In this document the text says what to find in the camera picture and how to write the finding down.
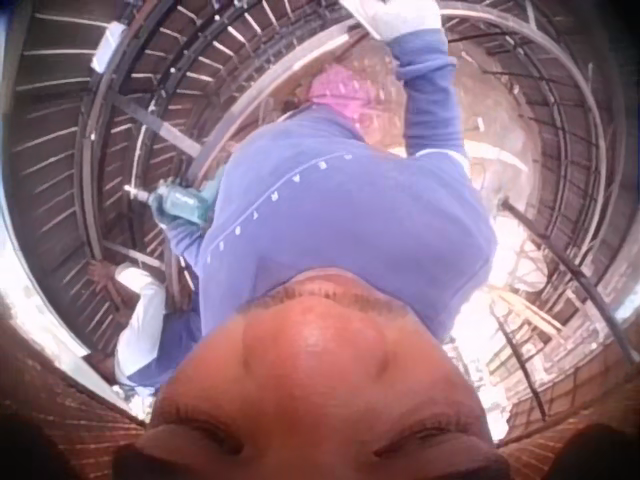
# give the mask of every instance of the man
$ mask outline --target man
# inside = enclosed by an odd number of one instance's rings
[[[203,339],[115,478],[508,478],[440,346],[495,235],[438,6],[343,3],[398,62],[409,158],[366,145],[329,89],[239,146],[206,234],[154,206],[199,275]]]
[[[164,385],[201,338],[197,298],[190,311],[166,312],[165,287],[129,263],[116,267],[93,261],[89,278],[99,290],[117,281],[140,297],[128,322],[125,319],[127,325],[118,337],[113,362],[101,362],[100,373],[138,390]]]

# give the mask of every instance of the teal drill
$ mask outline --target teal drill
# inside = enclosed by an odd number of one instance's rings
[[[162,208],[166,213],[204,226],[209,219],[211,208],[215,205],[222,173],[223,169],[218,170],[214,180],[206,182],[202,190],[181,187],[172,183],[161,183],[152,193],[130,185],[124,188],[132,198],[146,204],[150,204],[151,200],[159,195],[162,197]]]

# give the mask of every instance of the construction worker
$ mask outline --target construction worker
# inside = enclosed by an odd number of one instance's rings
[[[186,311],[167,312],[166,290],[148,272],[129,263],[120,266],[105,261],[89,264],[89,278],[98,290],[119,283],[137,294],[139,300],[118,337],[113,358],[88,359],[110,383],[133,387],[150,394],[164,385],[175,369],[201,339],[197,293]]]
[[[206,233],[153,207],[199,275],[203,339],[115,478],[509,478],[441,347],[496,239],[438,5],[342,2],[397,61],[408,158],[364,143],[369,92],[323,77],[235,150]]]

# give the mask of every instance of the purple sweatshirt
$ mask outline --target purple sweatshirt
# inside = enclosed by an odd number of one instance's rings
[[[200,277],[203,335],[294,276],[335,267],[409,306],[444,341],[486,282],[496,239],[465,171],[444,34],[389,46],[408,96],[409,158],[374,149],[345,117],[314,106],[242,143],[206,233],[169,226],[172,250]]]

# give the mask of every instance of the white glove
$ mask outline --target white glove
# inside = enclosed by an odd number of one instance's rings
[[[435,0],[340,0],[376,40],[389,42],[405,33],[442,28]]]

